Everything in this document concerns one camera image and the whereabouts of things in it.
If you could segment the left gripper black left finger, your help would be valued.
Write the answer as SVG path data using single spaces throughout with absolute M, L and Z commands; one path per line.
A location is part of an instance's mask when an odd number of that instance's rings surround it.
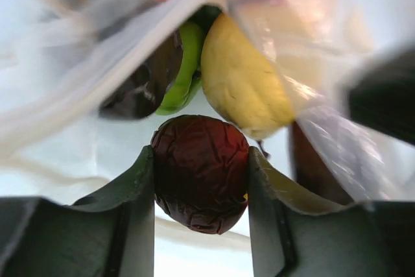
M 77 200 L 1 199 L 2 276 L 152 276 L 153 151 Z

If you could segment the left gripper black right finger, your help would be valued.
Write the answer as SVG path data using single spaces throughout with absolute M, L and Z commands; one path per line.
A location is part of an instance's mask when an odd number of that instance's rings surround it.
M 326 200 L 249 152 L 255 276 L 413 276 L 414 204 Z

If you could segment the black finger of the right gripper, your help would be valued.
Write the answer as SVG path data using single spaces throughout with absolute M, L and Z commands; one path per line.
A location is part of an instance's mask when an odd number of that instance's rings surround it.
M 409 144 L 414 143 L 414 47 L 368 63 L 345 100 L 350 119 Z

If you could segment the dark red fake plum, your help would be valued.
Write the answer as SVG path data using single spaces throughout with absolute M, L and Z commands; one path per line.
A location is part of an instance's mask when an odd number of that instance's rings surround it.
M 158 206 L 186 228 L 223 234 L 248 201 L 249 144 L 233 125 L 203 115 L 164 122 L 151 143 Z

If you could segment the dark brown fake fruit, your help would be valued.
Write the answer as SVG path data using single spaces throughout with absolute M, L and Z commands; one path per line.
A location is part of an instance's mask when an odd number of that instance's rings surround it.
M 183 53 L 176 30 L 100 105 L 99 117 L 138 120 L 153 114 L 174 84 Z

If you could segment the clear polka dot zip bag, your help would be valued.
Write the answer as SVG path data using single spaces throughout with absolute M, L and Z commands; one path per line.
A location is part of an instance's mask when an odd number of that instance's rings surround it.
M 1 0 L 1 194 L 64 199 L 68 176 L 46 141 L 100 105 L 204 0 Z M 345 100 L 366 64 L 414 47 L 414 0 L 230 0 L 300 113 L 299 185 L 347 206 L 414 204 L 414 143 L 352 121 Z

